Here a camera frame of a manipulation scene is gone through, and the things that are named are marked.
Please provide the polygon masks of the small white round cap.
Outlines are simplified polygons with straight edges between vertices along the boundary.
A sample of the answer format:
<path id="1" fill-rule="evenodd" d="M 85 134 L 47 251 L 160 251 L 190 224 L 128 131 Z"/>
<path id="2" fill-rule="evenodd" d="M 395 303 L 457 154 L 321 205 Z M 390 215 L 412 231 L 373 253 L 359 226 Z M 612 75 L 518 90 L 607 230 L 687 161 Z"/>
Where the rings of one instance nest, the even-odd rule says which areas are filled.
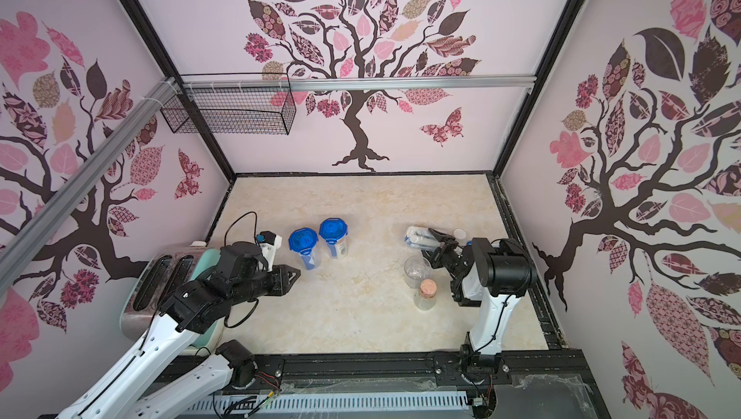
<path id="1" fill-rule="evenodd" d="M 456 238 L 456 239 L 457 239 L 458 241 L 464 241 L 464 240 L 465 240 L 465 239 L 467 238 L 467 233 L 466 233 L 466 232 L 465 232 L 465 231 L 464 231 L 463 229 L 457 228 L 457 229 L 455 229 L 455 231 L 453 232 L 453 236 L 454 236 L 454 237 L 455 237 L 455 238 Z"/>

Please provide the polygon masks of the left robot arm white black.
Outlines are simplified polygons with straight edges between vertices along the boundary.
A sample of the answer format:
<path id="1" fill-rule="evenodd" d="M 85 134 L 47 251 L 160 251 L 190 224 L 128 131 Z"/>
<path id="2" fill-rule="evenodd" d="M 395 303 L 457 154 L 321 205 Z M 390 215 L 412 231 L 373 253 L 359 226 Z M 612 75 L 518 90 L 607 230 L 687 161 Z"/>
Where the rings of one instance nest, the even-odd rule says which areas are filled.
<path id="1" fill-rule="evenodd" d="M 176 418 L 218 390 L 252 384 L 258 370 L 255 357 L 232 340 L 173 382 L 148 392 L 171 362 L 226 319 L 234 306 L 291 291 L 301 271 L 274 264 L 275 250 L 247 242 L 222 247 L 216 264 L 175 289 L 158 306 L 144 334 L 59 417 Z"/>

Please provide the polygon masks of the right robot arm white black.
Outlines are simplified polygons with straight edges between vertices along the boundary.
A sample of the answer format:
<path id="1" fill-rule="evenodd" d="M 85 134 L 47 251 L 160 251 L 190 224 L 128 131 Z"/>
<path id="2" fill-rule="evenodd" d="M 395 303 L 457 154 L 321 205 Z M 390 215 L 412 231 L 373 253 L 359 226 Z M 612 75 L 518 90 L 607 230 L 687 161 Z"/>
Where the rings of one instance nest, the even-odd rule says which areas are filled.
<path id="1" fill-rule="evenodd" d="M 461 346 L 459 366 L 481 359 L 491 363 L 501 356 L 513 310 L 536 282 L 533 262 L 524 247 L 509 238 L 474 238 L 461 245 L 450 234 L 434 229 L 428 233 L 437 247 L 425 250 L 424 258 L 434 270 L 449 274 L 454 302 L 479 309 L 478 320 Z"/>

